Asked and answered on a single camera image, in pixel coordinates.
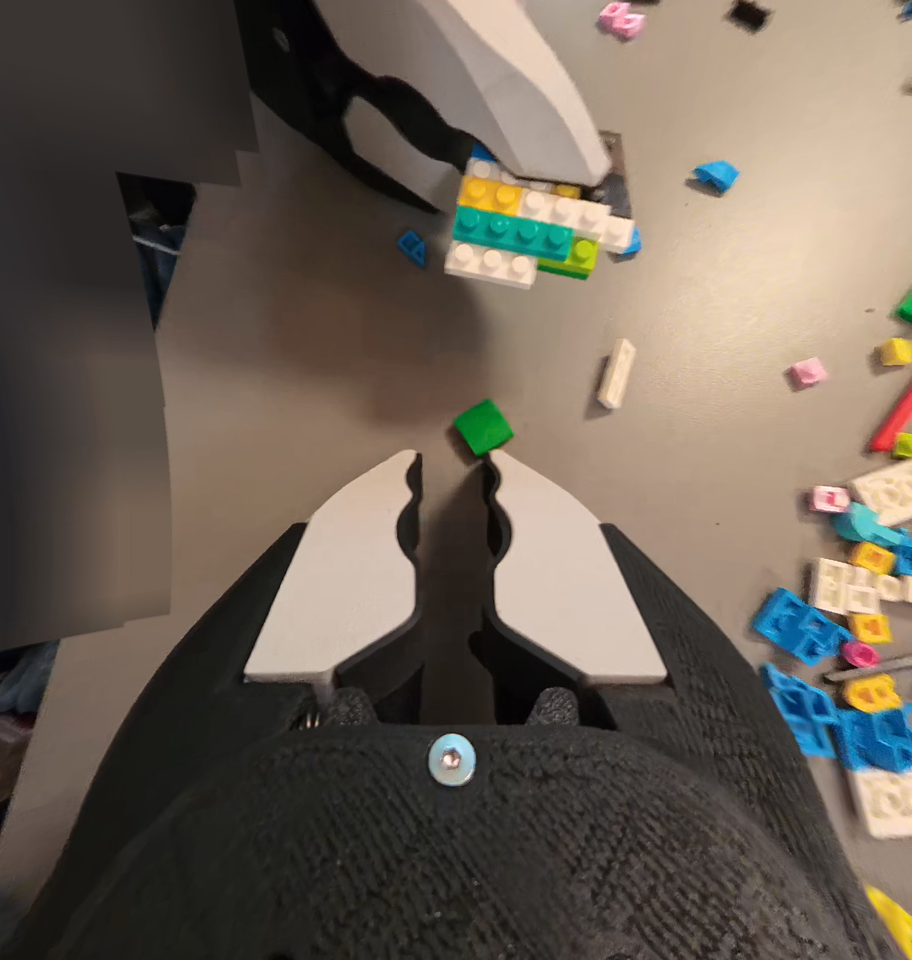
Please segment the multicolour toy brick assembly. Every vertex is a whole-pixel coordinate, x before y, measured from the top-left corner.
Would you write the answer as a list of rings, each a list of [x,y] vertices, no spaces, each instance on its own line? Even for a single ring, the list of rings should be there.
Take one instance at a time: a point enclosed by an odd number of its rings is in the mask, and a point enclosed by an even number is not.
[[[486,147],[474,144],[445,273],[530,290],[540,274],[586,281],[604,256],[635,257],[642,242],[632,217],[623,138],[610,130],[601,138],[610,166],[595,186],[515,176]]]

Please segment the white long toy brick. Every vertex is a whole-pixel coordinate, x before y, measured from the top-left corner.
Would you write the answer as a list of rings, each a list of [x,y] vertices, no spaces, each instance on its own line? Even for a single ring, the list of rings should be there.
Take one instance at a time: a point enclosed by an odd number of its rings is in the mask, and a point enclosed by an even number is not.
[[[636,354],[630,340],[619,339],[606,359],[596,393],[597,402],[606,410],[621,408]]]

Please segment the pile of colourful toy bricks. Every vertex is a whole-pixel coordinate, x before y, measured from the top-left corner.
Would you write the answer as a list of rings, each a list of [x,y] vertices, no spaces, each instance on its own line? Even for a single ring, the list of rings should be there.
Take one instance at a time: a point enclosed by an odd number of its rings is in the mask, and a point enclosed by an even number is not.
[[[875,839],[912,838],[912,653],[885,655],[890,609],[912,607],[912,453],[847,486],[813,486],[812,512],[828,517],[846,558],[816,558],[805,596],[785,587],[762,602],[752,630],[793,665],[828,670],[805,680],[764,663],[760,674],[808,759],[839,762],[857,812]]]

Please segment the blue sloped toy brick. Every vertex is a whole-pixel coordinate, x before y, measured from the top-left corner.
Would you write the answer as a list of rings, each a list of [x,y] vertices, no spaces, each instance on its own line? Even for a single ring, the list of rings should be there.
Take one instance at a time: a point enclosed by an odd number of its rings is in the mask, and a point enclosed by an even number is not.
[[[740,171],[725,160],[702,163],[692,169],[685,185],[713,197],[722,197],[735,185]]]

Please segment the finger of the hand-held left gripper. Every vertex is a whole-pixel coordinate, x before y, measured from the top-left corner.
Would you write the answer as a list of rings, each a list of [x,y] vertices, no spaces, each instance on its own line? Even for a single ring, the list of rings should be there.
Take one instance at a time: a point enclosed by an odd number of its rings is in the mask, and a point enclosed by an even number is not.
[[[523,178],[595,186],[609,154],[574,82],[513,1],[323,1],[343,54],[421,94]]]
[[[388,178],[413,207],[448,212],[455,204],[476,138],[453,126],[410,83],[354,77],[342,122],[354,154]]]

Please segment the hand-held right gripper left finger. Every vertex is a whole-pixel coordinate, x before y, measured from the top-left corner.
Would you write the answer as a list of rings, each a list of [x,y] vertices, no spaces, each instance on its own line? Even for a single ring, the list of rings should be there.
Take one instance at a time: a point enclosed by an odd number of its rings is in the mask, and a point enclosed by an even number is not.
[[[422,457],[403,449],[311,515],[244,668],[251,684],[304,684],[320,702],[371,685],[378,656],[420,616]]]

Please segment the red long toy brick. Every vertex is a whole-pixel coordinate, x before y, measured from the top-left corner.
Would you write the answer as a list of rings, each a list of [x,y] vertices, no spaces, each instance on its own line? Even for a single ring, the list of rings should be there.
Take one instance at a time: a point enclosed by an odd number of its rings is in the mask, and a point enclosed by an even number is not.
[[[905,431],[912,421],[912,381],[895,402],[892,410],[870,437],[867,449],[871,453],[890,453],[894,450],[897,436]]]

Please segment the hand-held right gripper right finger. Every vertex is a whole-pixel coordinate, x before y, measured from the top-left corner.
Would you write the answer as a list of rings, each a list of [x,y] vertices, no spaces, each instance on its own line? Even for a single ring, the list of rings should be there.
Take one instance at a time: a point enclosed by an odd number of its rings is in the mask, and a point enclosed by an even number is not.
[[[496,626],[547,666],[589,686],[668,678],[606,540],[580,500],[502,450],[488,456],[492,506],[508,540],[492,574]]]

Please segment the dark blue cloth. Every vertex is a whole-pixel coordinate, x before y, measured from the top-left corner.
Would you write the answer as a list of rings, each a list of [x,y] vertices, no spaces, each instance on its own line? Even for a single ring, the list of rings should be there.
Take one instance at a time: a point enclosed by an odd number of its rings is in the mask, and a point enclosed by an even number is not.
[[[185,181],[123,172],[116,177],[136,244],[152,327],[158,330],[197,200],[197,187]]]

